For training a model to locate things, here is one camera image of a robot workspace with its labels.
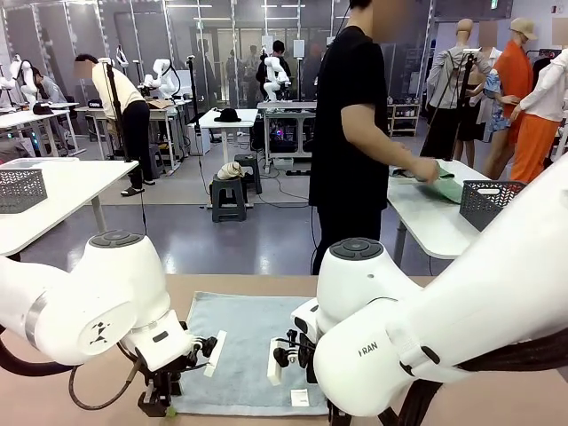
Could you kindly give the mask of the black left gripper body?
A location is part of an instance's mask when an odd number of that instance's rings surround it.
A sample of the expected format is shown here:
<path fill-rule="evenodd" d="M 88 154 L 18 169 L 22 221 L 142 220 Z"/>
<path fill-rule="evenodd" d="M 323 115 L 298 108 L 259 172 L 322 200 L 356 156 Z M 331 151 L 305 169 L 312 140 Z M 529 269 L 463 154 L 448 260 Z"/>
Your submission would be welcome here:
<path fill-rule="evenodd" d="M 179 384 L 180 371 L 165 367 L 151 372 L 143 367 L 142 375 L 146 385 L 145 398 L 170 398 L 182 395 Z"/>

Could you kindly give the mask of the person's right hand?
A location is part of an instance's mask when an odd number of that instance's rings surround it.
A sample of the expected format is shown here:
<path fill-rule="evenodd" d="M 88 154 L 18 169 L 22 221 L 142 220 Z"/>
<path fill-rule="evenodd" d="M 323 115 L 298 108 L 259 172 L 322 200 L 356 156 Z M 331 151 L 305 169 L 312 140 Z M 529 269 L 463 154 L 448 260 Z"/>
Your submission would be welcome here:
<path fill-rule="evenodd" d="M 421 182 L 433 183 L 439 178 L 439 164 L 433 158 L 415 157 L 408 169 Z"/>

